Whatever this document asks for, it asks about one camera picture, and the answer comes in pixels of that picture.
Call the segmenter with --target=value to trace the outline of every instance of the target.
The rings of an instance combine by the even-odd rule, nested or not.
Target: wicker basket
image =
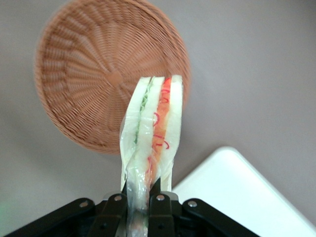
[[[167,17],[141,0],[74,0],[39,43],[36,86],[54,124],[91,150],[119,154],[119,128],[140,77],[182,75],[190,66]]]

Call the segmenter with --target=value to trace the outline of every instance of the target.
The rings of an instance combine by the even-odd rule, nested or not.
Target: metal screw
[[[80,203],[79,207],[86,207],[88,205],[89,205],[88,201],[84,201],[84,202]]]
[[[122,200],[122,196],[121,195],[117,195],[114,198],[114,201],[121,201]]]
[[[189,201],[189,202],[188,202],[188,205],[189,205],[190,207],[196,207],[198,204],[197,204],[195,201]]]
[[[157,197],[158,201],[163,201],[164,200],[164,195],[158,195]]]

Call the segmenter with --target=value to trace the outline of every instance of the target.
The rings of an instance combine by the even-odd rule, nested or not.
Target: gray floor
[[[34,87],[38,37],[64,2],[0,0],[0,236],[119,189],[120,157],[65,138]],[[174,184],[229,145],[316,225],[316,1],[150,2],[174,22],[192,64]]]

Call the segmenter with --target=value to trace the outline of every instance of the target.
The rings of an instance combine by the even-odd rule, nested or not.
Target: brown basket
[[[54,124],[91,150],[119,153],[119,128],[140,77],[182,75],[190,66],[172,23],[141,0],[74,0],[46,27],[36,86]]]

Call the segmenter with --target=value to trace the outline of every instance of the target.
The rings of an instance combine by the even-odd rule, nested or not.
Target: plastic wrap
[[[141,78],[122,122],[121,188],[127,184],[127,236],[146,237],[149,191],[158,178],[171,190],[179,146],[183,87],[181,76]]]

